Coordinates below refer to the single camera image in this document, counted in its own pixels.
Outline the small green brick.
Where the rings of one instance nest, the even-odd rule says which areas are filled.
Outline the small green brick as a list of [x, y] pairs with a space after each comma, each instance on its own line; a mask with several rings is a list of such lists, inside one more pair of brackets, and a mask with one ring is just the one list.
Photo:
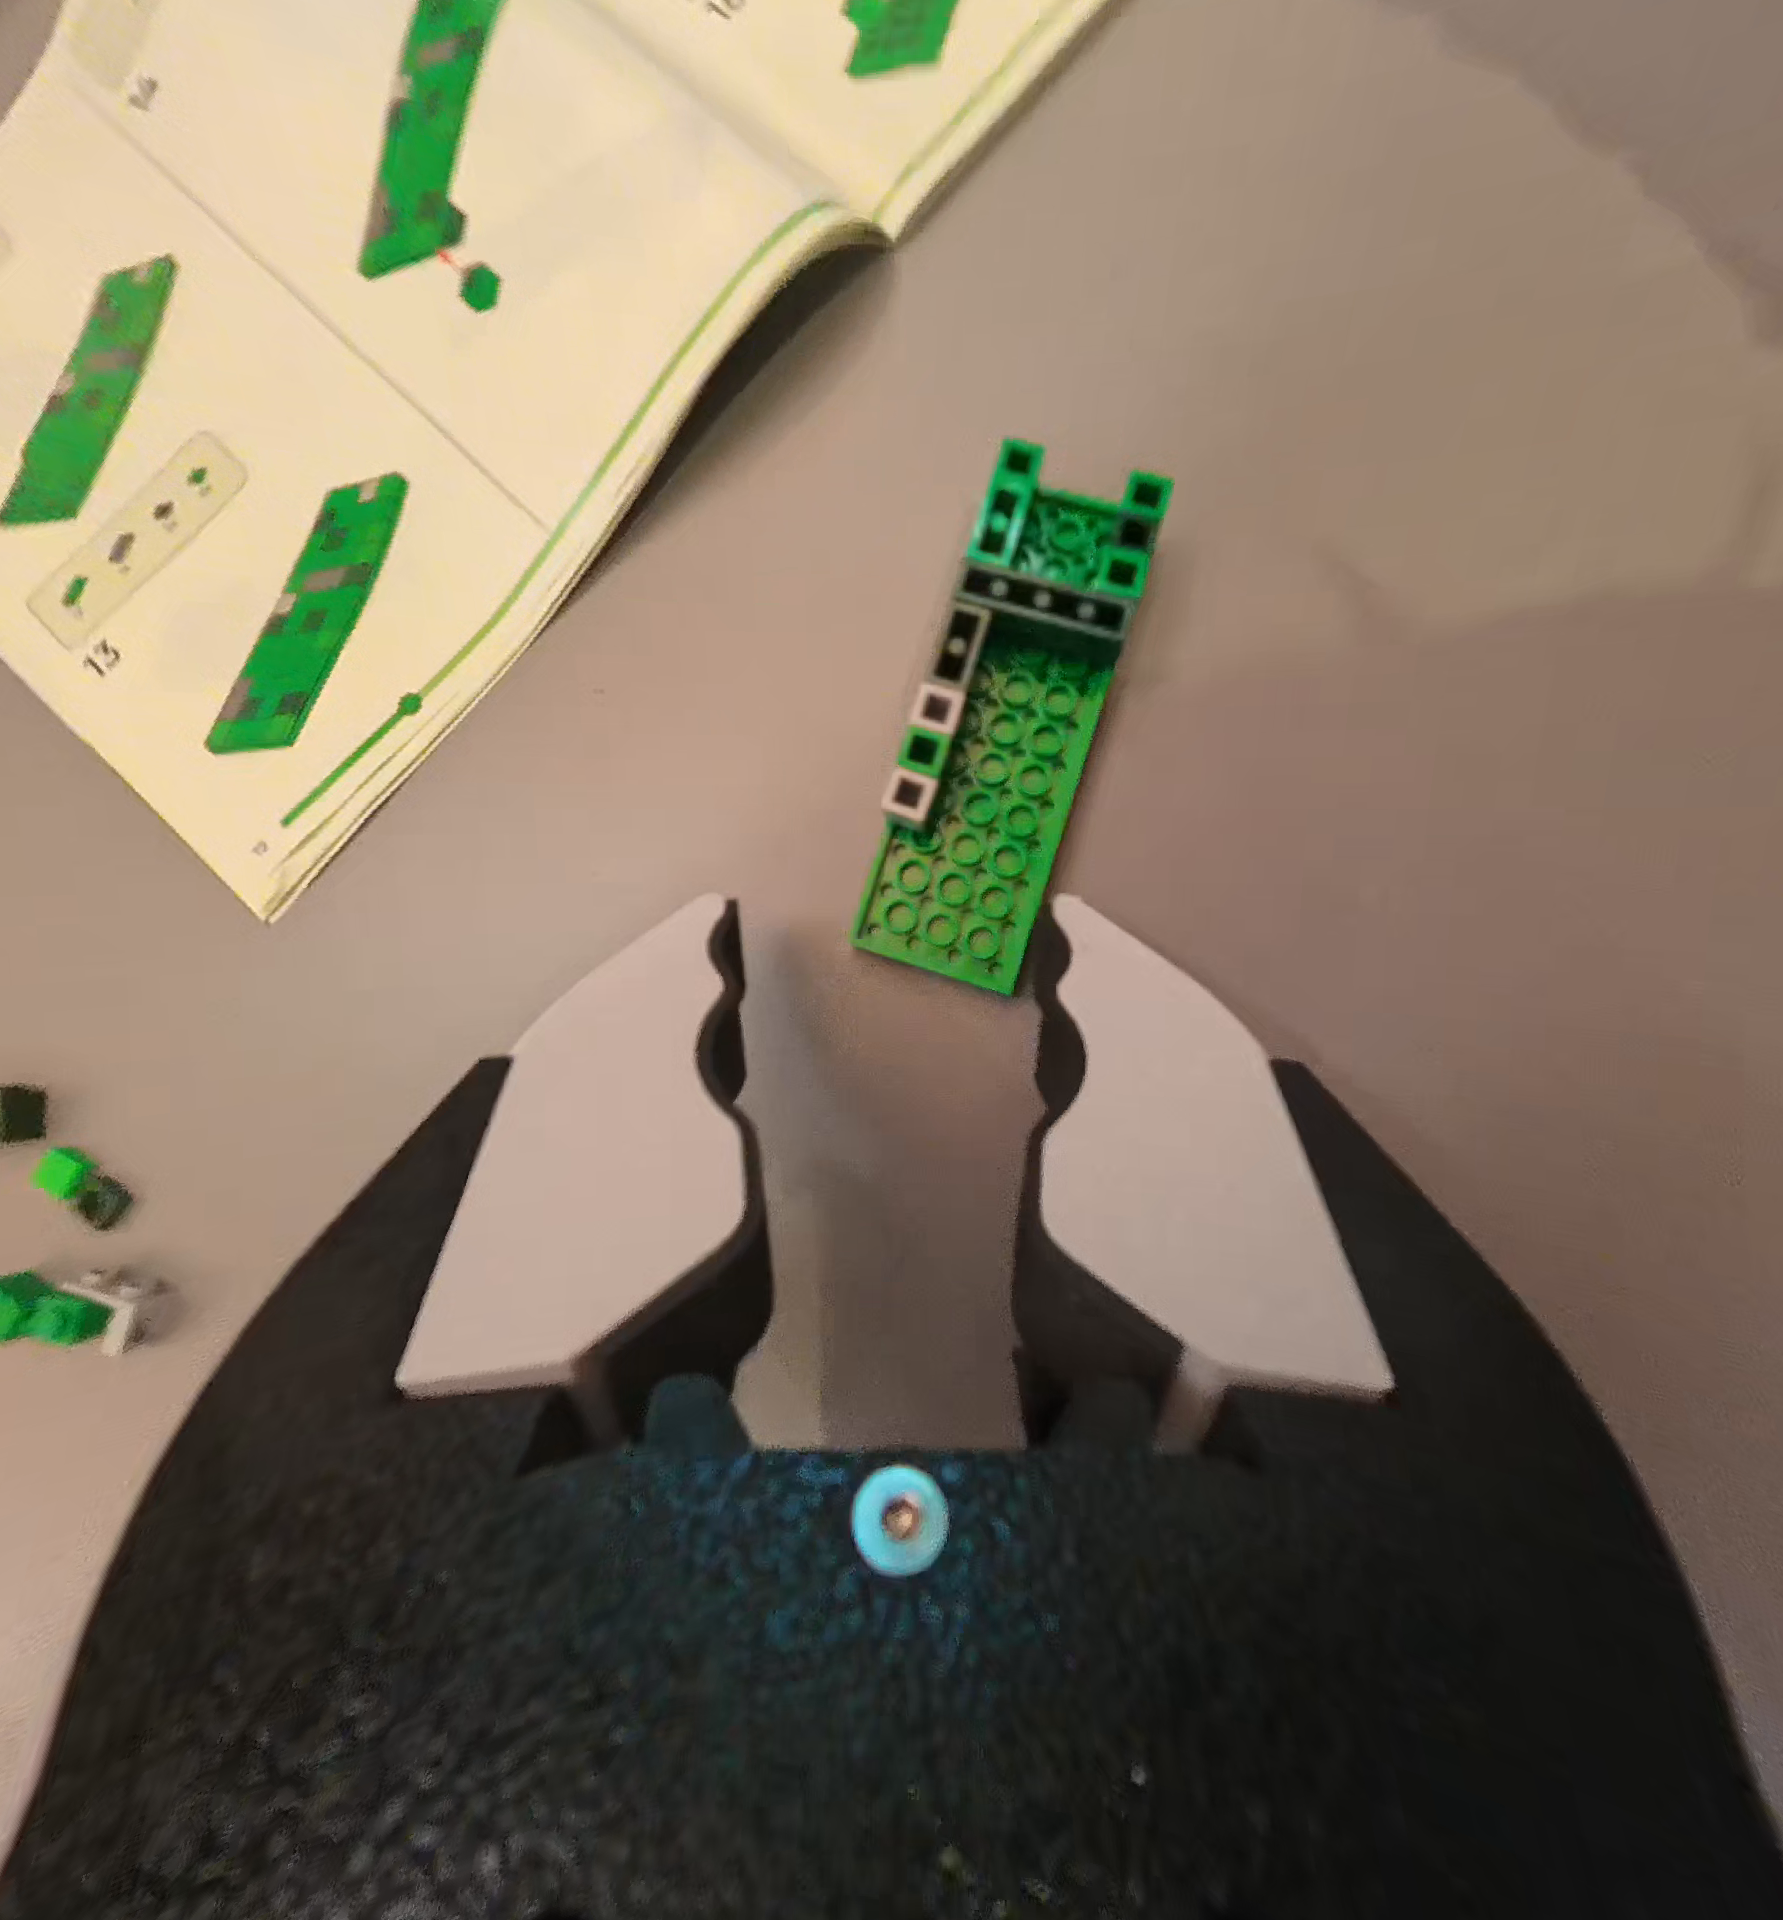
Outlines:
[[58, 1202], [88, 1227], [108, 1233], [136, 1207], [136, 1193], [90, 1154], [56, 1146], [32, 1170], [32, 1188]]

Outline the light grey brick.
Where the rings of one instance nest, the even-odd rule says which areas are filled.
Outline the light grey brick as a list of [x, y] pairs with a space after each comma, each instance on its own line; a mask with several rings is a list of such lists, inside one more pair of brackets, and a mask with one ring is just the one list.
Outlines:
[[170, 1284], [128, 1266], [90, 1270], [62, 1282], [60, 1289], [108, 1311], [96, 1338], [100, 1354], [108, 1358], [120, 1358], [146, 1344], [174, 1297]]

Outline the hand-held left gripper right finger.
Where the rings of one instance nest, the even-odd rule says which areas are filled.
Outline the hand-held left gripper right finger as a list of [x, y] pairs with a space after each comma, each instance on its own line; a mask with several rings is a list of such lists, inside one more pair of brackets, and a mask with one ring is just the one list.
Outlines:
[[1263, 1041], [1071, 892], [1043, 933], [1009, 1285], [1027, 1439], [1105, 1403], [1107, 1426], [1193, 1450], [1231, 1388], [1385, 1402], [1391, 1361]]

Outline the green double brick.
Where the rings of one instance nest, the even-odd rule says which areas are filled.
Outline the green double brick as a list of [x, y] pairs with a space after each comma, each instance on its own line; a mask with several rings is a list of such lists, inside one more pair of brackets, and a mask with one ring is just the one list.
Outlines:
[[0, 1344], [86, 1346], [108, 1331], [110, 1320], [110, 1305], [60, 1289], [32, 1270], [0, 1273]]

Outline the grey desk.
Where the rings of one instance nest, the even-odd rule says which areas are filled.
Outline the grey desk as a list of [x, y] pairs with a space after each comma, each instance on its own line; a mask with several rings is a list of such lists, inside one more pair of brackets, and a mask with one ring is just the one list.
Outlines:
[[[0, 1349], [0, 1861], [228, 1351], [438, 1098], [739, 900], [787, 1446], [991, 1444], [1031, 1005], [847, 944], [995, 444], [1175, 477], [1057, 864], [1309, 1063], [1599, 1403], [1783, 1825], [1783, 4], [1125, 4], [745, 335], [280, 924], [0, 664], [0, 1080], [162, 1346]], [[0, 1272], [78, 1236], [0, 1156]]]

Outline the green brick plate assembly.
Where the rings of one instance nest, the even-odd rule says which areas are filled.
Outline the green brick plate assembly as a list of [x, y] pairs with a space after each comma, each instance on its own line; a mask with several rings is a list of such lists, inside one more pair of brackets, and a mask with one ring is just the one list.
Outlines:
[[999, 444], [881, 793], [851, 948], [1009, 996], [1133, 633], [1173, 483], [1051, 485]]

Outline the brick instruction booklet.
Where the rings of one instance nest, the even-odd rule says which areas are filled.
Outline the brick instruction booklet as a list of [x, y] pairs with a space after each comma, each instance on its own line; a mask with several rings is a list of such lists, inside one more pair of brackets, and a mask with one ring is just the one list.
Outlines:
[[1103, 4], [64, 4], [0, 119], [0, 660], [260, 921], [803, 269]]

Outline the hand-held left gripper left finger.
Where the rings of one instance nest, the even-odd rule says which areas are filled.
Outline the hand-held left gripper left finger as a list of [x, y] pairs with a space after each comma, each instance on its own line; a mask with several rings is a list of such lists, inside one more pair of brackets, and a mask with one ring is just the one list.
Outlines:
[[731, 1396], [773, 1308], [745, 1081], [739, 907], [705, 892], [522, 1034], [394, 1382], [568, 1393], [646, 1432], [664, 1379]]

